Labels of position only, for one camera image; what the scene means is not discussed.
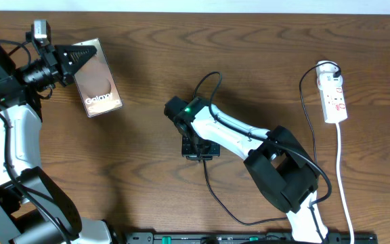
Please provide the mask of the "Galaxy S25 Ultra smartphone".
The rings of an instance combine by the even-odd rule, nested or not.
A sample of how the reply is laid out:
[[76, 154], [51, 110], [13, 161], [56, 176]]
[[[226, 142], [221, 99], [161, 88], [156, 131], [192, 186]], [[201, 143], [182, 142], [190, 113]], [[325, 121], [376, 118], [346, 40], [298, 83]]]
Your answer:
[[104, 49], [98, 38], [75, 43], [92, 45], [96, 54], [74, 75], [88, 117], [98, 116], [123, 107]]

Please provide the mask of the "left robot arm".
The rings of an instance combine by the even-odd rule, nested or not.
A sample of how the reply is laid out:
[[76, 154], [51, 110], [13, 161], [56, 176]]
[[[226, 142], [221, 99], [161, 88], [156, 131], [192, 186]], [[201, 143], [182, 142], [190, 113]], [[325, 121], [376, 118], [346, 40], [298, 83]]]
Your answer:
[[39, 149], [41, 101], [57, 83], [78, 83], [106, 57], [98, 39], [52, 45], [26, 36], [39, 58], [17, 67], [0, 41], [0, 242], [118, 243], [103, 220], [80, 216], [75, 204], [43, 171]]

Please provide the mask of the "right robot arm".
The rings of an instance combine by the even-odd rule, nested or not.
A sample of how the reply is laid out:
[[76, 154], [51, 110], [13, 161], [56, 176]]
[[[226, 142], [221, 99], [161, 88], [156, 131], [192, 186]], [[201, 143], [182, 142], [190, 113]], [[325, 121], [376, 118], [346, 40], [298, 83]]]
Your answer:
[[226, 148], [239, 156], [259, 192], [286, 214], [294, 241], [326, 243], [328, 229], [317, 207], [322, 170], [284, 127], [253, 127], [221, 112], [203, 98], [177, 96], [164, 109], [182, 135], [181, 154], [206, 163]]

